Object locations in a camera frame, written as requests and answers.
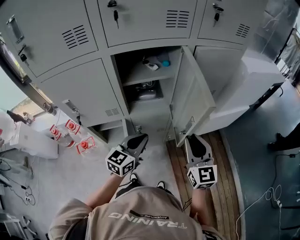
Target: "locker vent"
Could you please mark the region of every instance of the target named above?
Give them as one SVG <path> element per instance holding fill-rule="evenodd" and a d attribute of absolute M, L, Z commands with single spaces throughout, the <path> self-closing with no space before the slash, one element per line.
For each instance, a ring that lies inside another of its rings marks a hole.
<path fill-rule="evenodd" d="M 244 25 L 244 24 L 240 24 L 238 30 L 236 31 L 235 35 L 245 38 L 248 34 L 250 30 L 250 27 Z"/>
<path fill-rule="evenodd" d="M 111 117 L 113 115 L 118 115 L 119 110 L 117 108 L 113 108 L 113 109 L 110 109 L 110 110 L 106 110 L 105 113 L 108 117 Z"/>
<path fill-rule="evenodd" d="M 83 25 L 62 33 L 62 36 L 69 49 L 89 41 Z"/>
<path fill-rule="evenodd" d="M 186 28 L 188 25 L 189 12 L 167 10 L 166 28 Z"/>

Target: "plastic bottle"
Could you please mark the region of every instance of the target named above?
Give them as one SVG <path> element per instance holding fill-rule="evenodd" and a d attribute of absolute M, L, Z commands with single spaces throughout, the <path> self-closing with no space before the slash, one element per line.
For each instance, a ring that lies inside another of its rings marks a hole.
<path fill-rule="evenodd" d="M 157 60 L 165 67 L 170 66 L 169 54 L 167 51 L 162 51 L 156 56 Z"/>
<path fill-rule="evenodd" d="M 92 136 L 84 138 L 76 148 L 81 156 L 90 160 L 97 160 L 102 155 L 100 148 Z"/>
<path fill-rule="evenodd" d="M 71 119 L 67 121 L 66 128 L 68 129 L 70 136 L 77 143 L 80 143 L 83 138 L 88 136 L 88 133 L 80 125 L 74 123 Z"/>
<path fill-rule="evenodd" d="M 16 126 L 11 117 L 4 111 L 0 110 L 0 138 L 9 141 L 16 134 Z"/>
<path fill-rule="evenodd" d="M 61 130 L 58 130 L 58 128 L 54 124 L 50 128 L 50 132 L 52 133 L 54 140 L 56 140 L 60 146 L 63 146 L 66 148 L 72 148 L 75 146 L 76 142 L 73 140 L 73 138 L 70 136 L 70 134 L 63 132 Z"/>

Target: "small device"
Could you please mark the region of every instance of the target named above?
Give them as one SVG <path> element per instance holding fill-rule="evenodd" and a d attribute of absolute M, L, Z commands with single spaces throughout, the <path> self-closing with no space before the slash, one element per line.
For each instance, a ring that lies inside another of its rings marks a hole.
<path fill-rule="evenodd" d="M 143 60 L 142 63 L 148 68 L 150 68 L 152 71 L 156 71 L 159 69 L 158 65 L 156 65 L 155 63 L 151 63 L 148 60 Z"/>
<path fill-rule="evenodd" d="M 134 170 L 142 160 L 139 155 L 145 150 L 148 139 L 148 135 L 143 133 L 127 136 L 106 156 L 107 169 L 120 177 Z"/>
<path fill-rule="evenodd" d="M 210 145 L 192 134 L 185 139 L 188 179 L 193 189 L 210 188 L 217 182 L 217 165 L 214 165 Z"/>

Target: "concrete floor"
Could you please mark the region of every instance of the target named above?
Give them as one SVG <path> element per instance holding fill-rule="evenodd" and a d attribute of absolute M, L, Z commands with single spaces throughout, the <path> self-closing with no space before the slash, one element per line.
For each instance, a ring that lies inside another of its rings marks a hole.
<path fill-rule="evenodd" d="M 75 149 L 60 148 L 59 150 L 60 157 L 56 160 L 30 157 L 34 172 L 32 180 L 28 180 L 24 174 L 7 172 L 8 177 L 20 184 L 29 183 L 36 199 L 36 205 L 25 206 L 19 197 L 6 188 L 6 195 L 3 196 L 6 211 L 18 218 L 25 215 L 31 219 L 41 239 L 45 239 L 45 234 L 48 232 L 56 212 L 70 198 L 84 201 L 90 193 L 103 185 L 110 175 L 105 166 L 104 159 L 108 153 L 105 148 L 103 148 L 103 154 L 99 161 L 83 159 Z M 7 152 L 5 158 L 22 162 L 24 156 L 27 155 L 24 152 L 13 150 Z M 144 161 L 135 170 L 140 182 L 155 187 L 159 180 L 163 180 L 167 189 L 180 199 L 166 146 L 148 147 L 140 157 Z M 129 175 L 125 177 L 123 183 L 128 181 Z M 14 183 L 12 185 L 16 193 L 25 198 L 24 190 Z"/>
<path fill-rule="evenodd" d="M 249 110 L 233 124 L 225 128 L 233 157 L 236 161 L 243 192 L 245 207 L 258 199 L 273 182 L 275 176 L 274 157 L 276 154 L 298 153 L 300 148 L 269 152 L 267 143 L 275 140 L 275 133 L 288 135 L 300 122 L 300 94 L 289 83 L 270 97 L 256 111 Z M 277 181 L 281 184 L 280 201 L 284 206 L 300 205 L 300 154 L 296 158 L 279 156 Z M 271 207 L 264 198 L 246 212 L 246 239 L 278 239 L 279 210 Z M 300 225 L 300 210 L 282 209 L 281 227 Z M 281 231 L 281 240 L 300 235 L 300 230 Z"/>

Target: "person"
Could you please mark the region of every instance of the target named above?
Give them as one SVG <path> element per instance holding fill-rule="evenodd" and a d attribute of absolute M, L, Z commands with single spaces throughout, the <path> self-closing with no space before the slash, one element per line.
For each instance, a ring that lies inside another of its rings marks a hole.
<path fill-rule="evenodd" d="M 57 214 L 48 233 L 50 240 L 156 239 L 191 240 L 224 238 L 211 226 L 206 191 L 193 191 L 190 216 L 160 181 L 145 187 L 137 175 L 119 188 L 123 177 L 111 175 L 85 203 L 73 199 Z"/>
<path fill-rule="evenodd" d="M 300 147 L 300 123 L 286 137 L 280 133 L 276 133 L 276 141 L 268 144 L 268 149 L 271 151 L 283 151 Z"/>

